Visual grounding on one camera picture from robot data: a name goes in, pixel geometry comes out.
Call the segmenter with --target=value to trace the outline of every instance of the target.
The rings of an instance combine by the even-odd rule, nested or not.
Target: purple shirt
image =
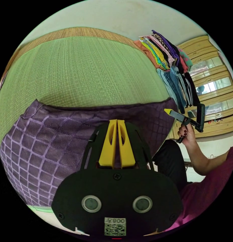
[[[175,229],[202,214],[221,193],[232,171],[233,146],[223,164],[212,170],[202,182],[189,184],[182,190],[183,212],[172,227],[165,231]]]

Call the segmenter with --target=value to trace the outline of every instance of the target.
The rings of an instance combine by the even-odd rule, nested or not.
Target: woman
[[[168,176],[176,184],[184,206],[177,221],[165,231],[179,227],[204,212],[220,194],[233,171],[233,146],[226,153],[208,159],[196,142],[191,124],[182,125],[178,135],[185,137],[182,143],[188,151],[194,170],[206,177],[200,183],[188,183],[183,156],[178,144],[173,140],[164,142],[153,157],[153,162],[158,166],[158,172]]]

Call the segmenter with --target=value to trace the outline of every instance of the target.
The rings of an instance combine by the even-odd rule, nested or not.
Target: yellow tip
[[[165,108],[164,111],[165,111],[168,115],[170,115],[170,112],[172,111],[172,109]]]

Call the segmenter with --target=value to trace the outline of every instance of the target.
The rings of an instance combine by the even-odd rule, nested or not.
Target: black pants
[[[166,140],[152,161],[158,166],[158,172],[169,177],[175,183],[179,192],[188,184],[184,159],[174,140]]]

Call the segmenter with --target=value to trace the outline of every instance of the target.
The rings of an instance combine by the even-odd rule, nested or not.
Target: white wall
[[[150,0],[87,0],[53,14],[22,41],[25,44],[44,34],[69,27],[93,27],[132,40],[151,30],[178,45],[206,32],[191,19],[161,3]]]
[[[209,158],[211,155],[220,156],[227,152],[231,146],[233,146],[233,132],[224,135],[199,138],[197,139],[197,143],[206,157]],[[183,158],[189,159],[185,146],[183,144],[178,145],[183,154]]]
[[[187,174],[187,181],[191,181],[191,182],[202,182],[205,178],[205,176],[201,176],[197,174],[194,171],[194,168],[192,167],[188,167],[186,174]]]

